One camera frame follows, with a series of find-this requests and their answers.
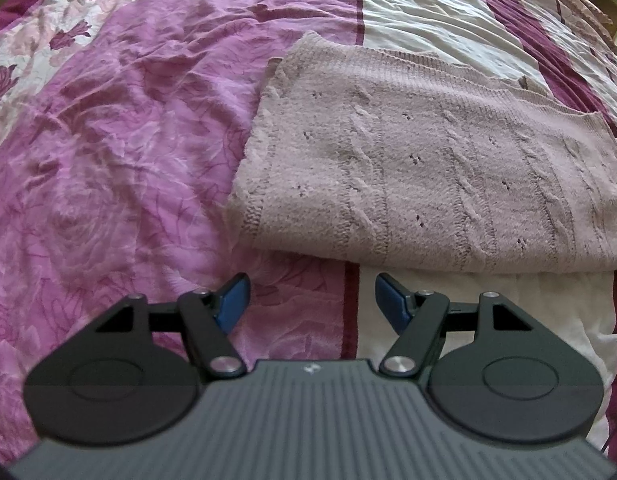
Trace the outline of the pink cable-knit sweater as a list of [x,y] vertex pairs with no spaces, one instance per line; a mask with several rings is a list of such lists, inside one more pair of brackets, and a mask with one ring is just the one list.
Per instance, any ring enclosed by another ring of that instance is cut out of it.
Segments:
[[226,217],[243,244],[369,266],[614,271],[617,140],[519,79],[309,32],[262,90]]

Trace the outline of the purple and white bedspread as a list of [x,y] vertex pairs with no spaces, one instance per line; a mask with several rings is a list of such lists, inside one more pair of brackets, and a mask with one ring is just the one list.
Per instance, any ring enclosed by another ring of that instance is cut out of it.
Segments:
[[11,0],[0,9],[0,462],[28,371],[116,300],[246,272],[248,361],[378,360],[374,270],[241,252],[224,205],[271,58],[314,30],[540,84],[617,133],[617,55],[559,0]]

